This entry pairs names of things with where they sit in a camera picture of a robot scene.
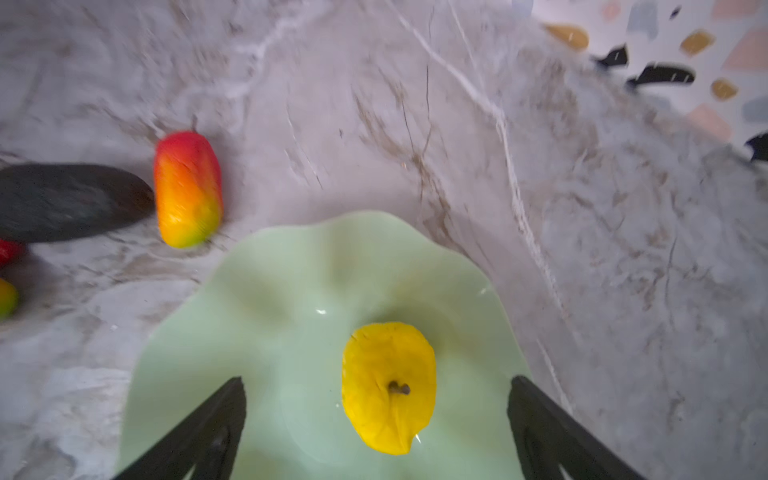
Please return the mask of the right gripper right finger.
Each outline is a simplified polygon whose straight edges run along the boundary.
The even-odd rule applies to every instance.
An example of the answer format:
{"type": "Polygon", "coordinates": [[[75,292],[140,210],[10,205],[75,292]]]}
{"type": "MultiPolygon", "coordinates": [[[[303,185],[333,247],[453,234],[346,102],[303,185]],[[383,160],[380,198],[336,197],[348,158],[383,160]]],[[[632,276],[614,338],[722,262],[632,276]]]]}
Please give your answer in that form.
{"type": "Polygon", "coordinates": [[[643,478],[524,376],[511,380],[507,417],[526,479],[643,478]]]}

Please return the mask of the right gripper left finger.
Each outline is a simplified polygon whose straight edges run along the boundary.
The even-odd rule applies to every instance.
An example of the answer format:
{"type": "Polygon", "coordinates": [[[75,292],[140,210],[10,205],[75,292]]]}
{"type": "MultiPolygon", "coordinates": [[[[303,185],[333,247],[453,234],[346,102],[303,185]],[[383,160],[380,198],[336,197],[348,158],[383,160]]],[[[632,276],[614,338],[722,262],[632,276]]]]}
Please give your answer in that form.
{"type": "Polygon", "coordinates": [[[233,377],[115,480],[229,479],[246,412],[242,379],[233,377]]]}

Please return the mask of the green scalloped fruit bowl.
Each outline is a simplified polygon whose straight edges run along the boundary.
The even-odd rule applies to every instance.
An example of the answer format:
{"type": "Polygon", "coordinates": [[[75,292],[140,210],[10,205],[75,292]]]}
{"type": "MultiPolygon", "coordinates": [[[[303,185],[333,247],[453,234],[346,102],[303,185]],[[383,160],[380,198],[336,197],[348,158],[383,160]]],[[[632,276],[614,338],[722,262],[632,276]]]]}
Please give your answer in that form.
{"type": "Polygon", "coordinates": [[[133,373],[120,467],[225,381],[247,415],[236,479],[518,479],[507,418],[529,371],[490,280],[385,212],[269,228],[237,244],[154,331],[133,373]],[[437,357],[437,405],[409,454],[367,447],[341,405],[342,352],[370,323],[416,327],[437,357]]]}

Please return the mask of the yellow fake apple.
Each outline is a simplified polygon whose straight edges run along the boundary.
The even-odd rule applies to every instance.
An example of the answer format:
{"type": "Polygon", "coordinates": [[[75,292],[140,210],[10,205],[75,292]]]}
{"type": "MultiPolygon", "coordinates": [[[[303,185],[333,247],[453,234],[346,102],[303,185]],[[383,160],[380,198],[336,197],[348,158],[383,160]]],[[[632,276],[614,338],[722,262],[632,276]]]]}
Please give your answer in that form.
{"type": "Polygon", "coordinates": [[[361,440],[380,453],[408,454],[436,406],[436,355],[424,335],[401,322],[357,329],[341,378],[342,406],[361,440]]]}

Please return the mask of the red orange fake mango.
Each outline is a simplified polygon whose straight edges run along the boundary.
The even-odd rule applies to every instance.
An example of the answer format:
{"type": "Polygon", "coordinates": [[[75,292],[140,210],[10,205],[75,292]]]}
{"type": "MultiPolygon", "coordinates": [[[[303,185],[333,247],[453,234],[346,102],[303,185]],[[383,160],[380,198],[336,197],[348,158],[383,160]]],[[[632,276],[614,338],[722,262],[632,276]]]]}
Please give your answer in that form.
{"type": "Polygon", "coordinates": [[[19,292],[5,279],[0,279],[0,320],[8,318],[17,308],[19,292]]]}

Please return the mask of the red yellow fake mango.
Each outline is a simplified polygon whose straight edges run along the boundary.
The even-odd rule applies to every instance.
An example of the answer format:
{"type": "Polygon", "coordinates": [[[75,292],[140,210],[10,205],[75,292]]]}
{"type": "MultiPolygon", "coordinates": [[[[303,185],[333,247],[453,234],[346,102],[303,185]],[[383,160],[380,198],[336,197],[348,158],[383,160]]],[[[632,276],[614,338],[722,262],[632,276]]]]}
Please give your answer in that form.
{"type": "Polygon", "coordinates": [[[154,159],[155,200],[162,240],[176,249],[196,247],[223,218],[221,169],[210,142],[194,131],[162,139],[154,159]]]}

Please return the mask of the dark fake avocado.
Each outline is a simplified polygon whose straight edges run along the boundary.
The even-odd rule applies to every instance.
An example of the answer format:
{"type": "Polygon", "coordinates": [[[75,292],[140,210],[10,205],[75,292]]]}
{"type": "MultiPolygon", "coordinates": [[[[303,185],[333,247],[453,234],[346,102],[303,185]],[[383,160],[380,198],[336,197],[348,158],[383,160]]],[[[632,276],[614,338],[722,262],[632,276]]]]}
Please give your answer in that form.
{"type": "Polygon", "coordinates": [[[21,164],[1,170],[1,238],[62,242],[131,226],[155,212],[140,177],[95,164],[21,164]]]}

